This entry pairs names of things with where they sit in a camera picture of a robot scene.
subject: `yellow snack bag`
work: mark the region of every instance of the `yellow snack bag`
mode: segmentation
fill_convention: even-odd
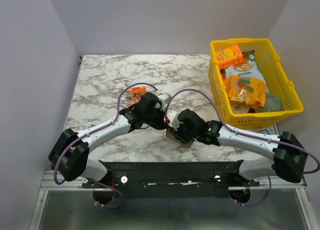
[[[223,81],[231,105],[257,109],[266,101],[266,84],[255,77],[243,79],[231,75]]]

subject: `metal floor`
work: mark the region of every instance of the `metal floor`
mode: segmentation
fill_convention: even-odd
[[[250,203],[264,189],[252,191]],[[118,209],[94,205],[90,191],[48,193],[41,230],[307,230],[293,189],[273,189],[257,207],[242,207],[228,198],[127,199]]]

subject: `black metal bracket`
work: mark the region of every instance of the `black metal bracket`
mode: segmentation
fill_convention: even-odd
[[[220,121],[205,122],[198,114],[190,109],[183,110],[178,115],[178,121],[181,123],[177,130],[171,130],[175,139],[183,144],[196,139],[206,145],[220,146],[218,137],[223,124]]]
[[[238,172],[239,162],[104,162],[110,169],[100,182],[119,190],[126,199],[139,198],[229,198],[229,187],[246,187]],[[250,181],[251,186],[259,186]],[[85,189],[101,186],[88,182]],[[94,198],[101,191],[94,192]]]

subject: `white arm segment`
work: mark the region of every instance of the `white arm segment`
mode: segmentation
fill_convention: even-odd
[[[278,135],[264,135],[252,131],[238,129],[231,125],[228,126],[234,129],[235,131],[279,141]],[[273,152],[273,149],[278,147],[278,144],[276,143],[269,143],[267,141],[262,141],[251,137],[236,135],[235,133],[230,132],[228,129],[226,129],[225,126],[222,126],[222,128],[219,131],[219,134],[220,136],[217,139],[221,146],[241,148],[262,155],[270,160],[274,160],[275,153]]]
[[[107,173],[107,168],[101,162],[88,159],[86,162],[85,170],[80,176],[83,178],[100,181]]]
[[[79,131],[78,136],[80,137],[95,129],[105,126],[110,122],[113,122],[113,120],[114,118],[105,121],[97,126],[91,127],[90,129]],[[88,137],[83,138],[82,141],[89,143],[89,153],[91,153],[94,149],[108,142],[109,140],[114,139],[120,135],[127,134],[130,130],[130,126],[131,124],[128,123],[128,119],[120,115],[113,125],[96,133],[90,134]],[[100,181],[107,173],[107,168],[101,162],[88,159],[86,162],[85,170],[81,174],[81,177]]]
[[[251,161],[244,160],[239,168],[239,174],[247,180],[277,176],[276,171],[271,168],[273,163],[274,161],[271,161],[265,157]]]
[[[114,120],[114,118],[112,118],[108,121],[105,121],[97,126],[91,127],[90,129],[79,131],[78,136],[80,137],[80,136],[82,136],[86,133],[89,133],[95,129],[98,129],[102,126],[105,126],[105,125],[109,124],[110,122],[112,122],[113,120]],[[127,134],[130,130],[130,126],[131,126],[131,124],[128,123],[128,119],[126,119],[123,115],[119,115],[119,118],[117,119],[117,121],[113,125],[105,128],[101,131],[98,131],[96,133],[90,134],[88,137],[83,138],[82,141],[89,143],[89,148],[90,148],[89,153],[91,153],[94,149],[96,149],[100,145],[108,142],[109,140],[114,139],[118,136]]]

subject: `orange snack box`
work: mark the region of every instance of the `orange snack box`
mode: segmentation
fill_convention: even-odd
[[[130,106],[132,106],[133,104],[137,104],[142,95],[144,95],[146,93],[146,88],[144,86],[138,86],[138,87],[133,87],[130,91],[129,91],[129,103]]]
[[[219,69],[225,69],[236,64],[244,62],[244,56],[238,45],[219,50],[215,52]]]

